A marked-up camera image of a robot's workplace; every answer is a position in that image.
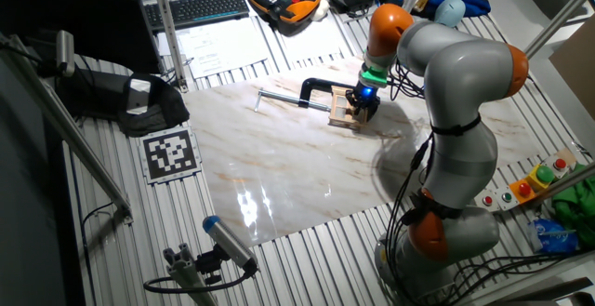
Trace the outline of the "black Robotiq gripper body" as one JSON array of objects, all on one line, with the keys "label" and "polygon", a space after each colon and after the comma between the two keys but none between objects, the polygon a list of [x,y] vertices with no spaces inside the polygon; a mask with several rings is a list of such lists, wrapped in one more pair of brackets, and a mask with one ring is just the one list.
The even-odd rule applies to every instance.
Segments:
[{"label": "black Robotiq gripper body", "polygon": [[365,108],[377,108],[380,104],[380,98],[377,96],[376,87],[358,83],[352,92],[357,94],[360,110]]}]

